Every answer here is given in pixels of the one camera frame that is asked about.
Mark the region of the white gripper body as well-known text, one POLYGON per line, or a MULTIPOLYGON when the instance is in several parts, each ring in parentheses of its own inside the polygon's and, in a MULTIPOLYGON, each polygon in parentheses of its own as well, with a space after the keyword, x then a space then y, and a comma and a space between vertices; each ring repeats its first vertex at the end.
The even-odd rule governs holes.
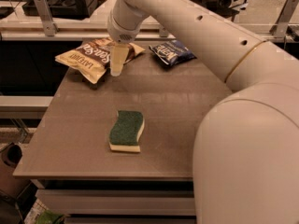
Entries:
POLYGON ((143 10, 129 5, 124 0, 116 0, 107 19, 107 31, 118 43, 133 42, 147 17, 148 14, 143 10))

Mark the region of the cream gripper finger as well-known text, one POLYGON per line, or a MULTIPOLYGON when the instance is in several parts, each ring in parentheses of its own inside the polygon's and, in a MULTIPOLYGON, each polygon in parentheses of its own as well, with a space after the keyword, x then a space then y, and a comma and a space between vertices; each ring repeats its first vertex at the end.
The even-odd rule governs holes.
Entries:
POLYGON ((110 55, 110 74, 117 77, 121 74, 123 65, 129 53, 129 48, 126 44, 116 44, 110 55))

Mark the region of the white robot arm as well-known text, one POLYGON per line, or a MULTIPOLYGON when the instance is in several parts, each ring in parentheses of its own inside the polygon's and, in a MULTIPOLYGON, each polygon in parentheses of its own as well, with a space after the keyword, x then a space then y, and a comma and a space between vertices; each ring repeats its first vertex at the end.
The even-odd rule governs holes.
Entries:
POLYGON ((231 90, 198 129, 192 157, 198 224, 299 224, 299 62, 189 0, 117 0, 110 36, 135 39, 148 16, 231 90))

